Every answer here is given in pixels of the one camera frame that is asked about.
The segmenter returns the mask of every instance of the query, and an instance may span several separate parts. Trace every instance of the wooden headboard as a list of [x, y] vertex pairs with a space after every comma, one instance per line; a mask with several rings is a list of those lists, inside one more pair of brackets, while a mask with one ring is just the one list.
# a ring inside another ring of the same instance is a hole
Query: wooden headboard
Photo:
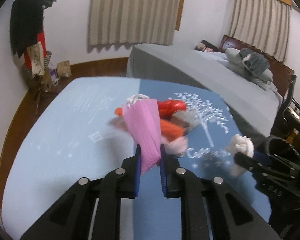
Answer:
[[290, 85], [290, 76], [294, 74], [294, 70], [284, 65], [282, 62], [277, 61], [274, 57], [269, 56], [268, 54], [262, 52], [260, 49], [257, 49], [250, 44], [239, 41], [233, 37], [227, 35], [223, 36], [223, 39], [219, 45], [219, 51], [225, 52], [228, 48], [243, 49], [248, 48], [253, 50], [256, 53], [262, 54], [270, 63], [270, 70], [273, 73], [273, 83], [277, 87], [278, 92], [283, 97], [285, 96], [289, 85]]

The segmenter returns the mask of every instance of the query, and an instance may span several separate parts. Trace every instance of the beige cloth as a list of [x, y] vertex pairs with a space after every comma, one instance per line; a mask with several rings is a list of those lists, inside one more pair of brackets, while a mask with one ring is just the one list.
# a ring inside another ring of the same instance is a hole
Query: beige cloth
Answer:
[[286, 56], [290, 6], [279, 0], [232, 0], [227, 35], [248, 43], [278, 61]]
[[41, 41], [27, 48], [31, 60], [32, 76], [42, 76], [44, 74], [44, 57]]
[[179, 0], [92, 0], [89, 43], [171, 45], [178, 5]]

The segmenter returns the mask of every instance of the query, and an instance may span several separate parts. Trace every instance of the orange object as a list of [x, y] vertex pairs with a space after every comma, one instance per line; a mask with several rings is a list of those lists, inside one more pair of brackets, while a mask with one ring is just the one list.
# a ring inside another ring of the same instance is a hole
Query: orange object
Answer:
[[[158, 101], [158, 109], [160, 118], [171, 117], [176, 111], [186, 111], [186, 104], [180, 100], [167, 100], [164, 102]], [[114, 113], [117, 116], [122, 116], [122, 108], [118, 107]]]
[[160, 128], [161, 135], [167, 138], [170, 142], [182, 137], [184, 134], [184, 129], [182, 127], [164, 119], [160, 119]]

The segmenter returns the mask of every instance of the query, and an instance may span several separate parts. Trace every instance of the black coat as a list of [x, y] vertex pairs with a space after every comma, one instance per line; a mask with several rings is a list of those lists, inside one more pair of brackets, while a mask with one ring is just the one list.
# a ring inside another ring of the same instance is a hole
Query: black coat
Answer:
[[11, 9], [10, 42], [13, 54], [37, 43], [43, 31], [43, 0], [15, 0]]

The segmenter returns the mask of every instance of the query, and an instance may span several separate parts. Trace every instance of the wooden floor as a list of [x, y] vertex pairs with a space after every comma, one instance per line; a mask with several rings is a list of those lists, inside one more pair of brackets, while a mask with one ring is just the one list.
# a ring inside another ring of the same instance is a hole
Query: wooden floor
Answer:
[[[52, 90], [54, 92], [61, 92], [72, 80], [79, 77], [123, 77], [127, 72], [127, 62], [128, 58], [115, 58], [72, 65], [71, 77], [61, 79], [59, 84], [53, 87]], [[17, 152], [34, 123], [53, 99], [54, 96], [42, 98], [39, 106], [39, 114], [36, 115], [34, 96], [28, 92], [10, 124], [0, 160], [0, 208], [2, 207], [4, 187]]]

